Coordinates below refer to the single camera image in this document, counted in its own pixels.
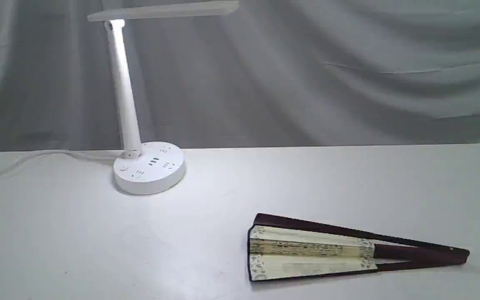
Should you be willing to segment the white desk lamp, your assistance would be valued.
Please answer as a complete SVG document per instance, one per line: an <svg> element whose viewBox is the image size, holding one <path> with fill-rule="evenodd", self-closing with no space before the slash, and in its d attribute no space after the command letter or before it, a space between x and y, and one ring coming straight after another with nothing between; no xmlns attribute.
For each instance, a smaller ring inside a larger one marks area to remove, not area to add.
<svg viewBox="0 0 480 300"><path fill-rule="evenodd" d="M92 13L89 22L104 24L116 93L122 136L122 152L113 163L115 183L132 195L162 193L185 176L183 150L169 142L142 143L137 120L131 75L124 43L127 20L187 18L229 15L239 8L237 0L213 0L172 5L116 8Z"/></svg>

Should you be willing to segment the paper folding fan dark ribs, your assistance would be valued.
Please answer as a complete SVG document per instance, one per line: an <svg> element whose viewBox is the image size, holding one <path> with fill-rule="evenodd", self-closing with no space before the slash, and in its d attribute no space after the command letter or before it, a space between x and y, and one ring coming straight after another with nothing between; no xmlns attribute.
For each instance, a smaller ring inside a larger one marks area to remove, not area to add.
<svg viewBox="0 0 480 300"><path fill-rule="evenodd" d="M451 267L470 255L460 247L267 213L256 214L246 249L253 283Z"/></svg>

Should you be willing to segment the grey backdrop curtain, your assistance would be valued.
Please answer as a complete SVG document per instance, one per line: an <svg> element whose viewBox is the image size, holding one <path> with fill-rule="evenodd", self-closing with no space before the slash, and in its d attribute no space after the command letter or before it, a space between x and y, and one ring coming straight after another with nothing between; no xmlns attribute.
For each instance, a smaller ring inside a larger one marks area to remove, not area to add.
<svg viewBox="0 0 480 300"><path fill-rule="evenodd" d="M0 0L0 151L120 149L105 27L173 0ZM242 0L128 20L143 142L480 143L480 0Z"/></svg>

